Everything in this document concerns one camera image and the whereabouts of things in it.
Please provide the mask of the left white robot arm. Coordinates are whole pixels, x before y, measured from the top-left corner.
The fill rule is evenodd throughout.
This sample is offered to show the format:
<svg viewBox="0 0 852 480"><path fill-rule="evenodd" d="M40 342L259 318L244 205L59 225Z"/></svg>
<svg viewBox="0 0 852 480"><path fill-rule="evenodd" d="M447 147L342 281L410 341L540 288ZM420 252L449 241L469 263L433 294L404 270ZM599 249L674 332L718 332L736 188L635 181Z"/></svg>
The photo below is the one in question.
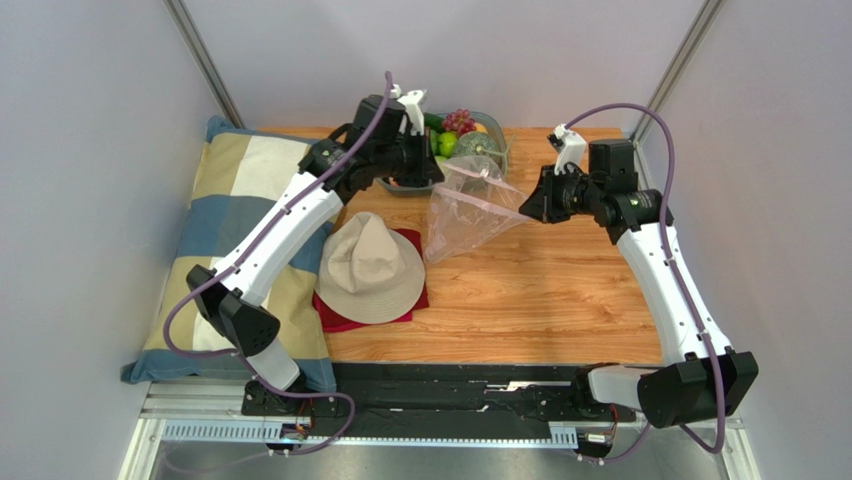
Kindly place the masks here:
<svg viewBox="0 0 852 480"><path fill-rule="evenodd" d="M189 294L200 316L262 384L286 391L301 375L262 303L281 271L322 226L377 178L415 187L443 180L425 123L424 90L364 98L354 119L315 141L286 190L250 233L213 267L194 266Z"/></svg>

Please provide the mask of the clear zip top bag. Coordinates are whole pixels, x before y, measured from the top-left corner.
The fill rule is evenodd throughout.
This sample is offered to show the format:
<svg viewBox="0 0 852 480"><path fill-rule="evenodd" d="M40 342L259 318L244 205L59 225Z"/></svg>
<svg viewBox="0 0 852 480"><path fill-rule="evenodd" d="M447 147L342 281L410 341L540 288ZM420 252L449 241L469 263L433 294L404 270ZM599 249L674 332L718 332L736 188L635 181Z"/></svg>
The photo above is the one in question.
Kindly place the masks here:
<svg viewBox="0 0 852 480"><path fill-rule="evenodd" d="M528 195L505 179L492 158L453 157L441 169L444 181L432 187L428 204L428 262L471 253L528 220L519 212Z"/></svg>

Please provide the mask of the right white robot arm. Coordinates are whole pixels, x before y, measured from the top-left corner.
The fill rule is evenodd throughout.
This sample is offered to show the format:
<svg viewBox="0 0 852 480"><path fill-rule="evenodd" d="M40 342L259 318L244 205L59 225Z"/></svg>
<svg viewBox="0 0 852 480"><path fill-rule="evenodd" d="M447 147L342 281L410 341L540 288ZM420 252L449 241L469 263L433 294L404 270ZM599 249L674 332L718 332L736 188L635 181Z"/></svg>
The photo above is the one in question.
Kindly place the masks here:
<svg viewBox="0 0 852 480"><path fill-rule="evenodd" d="M586 215L606 230L639 282L664 360L656 370L586 367L578 376L583 400L639 411L659 429L733 414L758 376L757 361L733 348L703 303L662 193L638 185L632 143L587 143L573 131L548 140L557 161L542 167L520 213L549 224Z"/></svg>

